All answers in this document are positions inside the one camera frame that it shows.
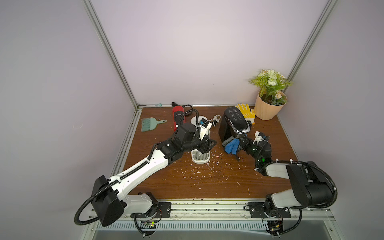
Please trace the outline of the blue grey microfiber cloth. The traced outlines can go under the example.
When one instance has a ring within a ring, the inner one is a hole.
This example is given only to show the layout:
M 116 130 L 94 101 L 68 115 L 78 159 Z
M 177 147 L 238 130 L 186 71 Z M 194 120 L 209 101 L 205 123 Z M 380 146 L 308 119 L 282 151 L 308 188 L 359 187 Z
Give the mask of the blue grey microfiber cloth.
M 240 140 L 236 139 L 234 137 L 229 137 L 228 139 L 224 140 L 222 142 L 222 145 L 225 149 L 225 152 L 227 154 L 232 154 L 235 156 L 237 161 L 240 161 L 240 158 L 238 157 L 238 150 L 240 146 Z

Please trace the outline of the black coffee machine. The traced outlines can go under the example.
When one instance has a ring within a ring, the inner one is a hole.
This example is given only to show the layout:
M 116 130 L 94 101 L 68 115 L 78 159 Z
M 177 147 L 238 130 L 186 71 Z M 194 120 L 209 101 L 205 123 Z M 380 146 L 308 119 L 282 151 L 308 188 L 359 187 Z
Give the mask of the black coffee machine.
M 237 107 L 225 109 L 219 128 L 219 136 L 222 143 L 230 137 L 240 139 L 250 131 L 251 126 Z

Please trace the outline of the red coffee machine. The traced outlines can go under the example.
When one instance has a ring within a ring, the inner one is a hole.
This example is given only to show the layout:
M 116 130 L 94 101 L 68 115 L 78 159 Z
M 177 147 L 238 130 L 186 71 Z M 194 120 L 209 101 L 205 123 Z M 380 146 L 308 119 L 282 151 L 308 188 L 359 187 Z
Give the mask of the red coffee machine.
M 185 123 L 185 117 L 182 117 L 183 114 L 184 108 L 182 106 L 173 106 L 174 131 L 178 129 L 179 124 L 183 125 Z

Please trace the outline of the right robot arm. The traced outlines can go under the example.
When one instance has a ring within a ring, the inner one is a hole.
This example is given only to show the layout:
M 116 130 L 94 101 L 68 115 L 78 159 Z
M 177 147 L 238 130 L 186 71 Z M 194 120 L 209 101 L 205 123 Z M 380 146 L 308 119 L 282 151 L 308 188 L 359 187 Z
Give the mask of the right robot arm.
M 269 194 L 261 207 L 268 218 L 267 232 L 280 237 L 296 229 L 302 221 L 303 209 L 326 209 L 333 205 L 338 190 L 333 179 L 314 162 L 280 161 L 271 159 L 269 137 L 240 138 L 240 149 L 255 159 L 255 170 L 263 176 L 289 180 L 291 188 Z M 285 229 L 282 213 L 298 210 L 297 222 Z

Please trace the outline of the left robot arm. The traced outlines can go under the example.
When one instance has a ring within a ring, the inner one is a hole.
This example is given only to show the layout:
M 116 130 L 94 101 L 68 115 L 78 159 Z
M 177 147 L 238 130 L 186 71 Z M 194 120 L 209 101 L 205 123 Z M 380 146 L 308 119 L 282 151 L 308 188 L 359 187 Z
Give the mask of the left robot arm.
M 158 205 L 156 198 L 151 193 L 134 196 L 131 191 L 154 173 L 179 160 L 185 152 L 197 150 L 205 154 L 217 144 L 209 135 L 212 123 L 200 119 L 196 109 L 187 113 L 196 114 L 194 124 L 185 123 L 182 114 L 176 131 L 165 141 L 155 143 L 148 156 L 117 175 L 97 178 L 92 195 L 75 213 L 74 223 L 84 226 L 100 221 L 106 227 L 124 214 L 154 215 Z

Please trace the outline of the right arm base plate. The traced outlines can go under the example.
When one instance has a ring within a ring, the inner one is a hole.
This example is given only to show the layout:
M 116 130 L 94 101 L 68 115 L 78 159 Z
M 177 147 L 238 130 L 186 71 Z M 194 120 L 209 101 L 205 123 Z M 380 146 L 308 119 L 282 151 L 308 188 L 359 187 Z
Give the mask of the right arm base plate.
M 281 219 L 291 218 L 289 209 L 279 209 L 267 202 L 249 202 L 245 207 L 245 211 L 248 211 L 251 218 L 268 218 L 268 219 Z

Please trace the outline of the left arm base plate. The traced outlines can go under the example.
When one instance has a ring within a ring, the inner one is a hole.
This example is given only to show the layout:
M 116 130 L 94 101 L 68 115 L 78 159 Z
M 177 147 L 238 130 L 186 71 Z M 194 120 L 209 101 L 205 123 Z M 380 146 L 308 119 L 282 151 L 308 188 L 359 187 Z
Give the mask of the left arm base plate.
M 131 218 L 142 218 L 142 219 L 151 219 L 151 218 L 170 218 L 172 209 L 171 202 L 158 202 L 154 204 L 146 213 L 135 213 L 131 214 Z

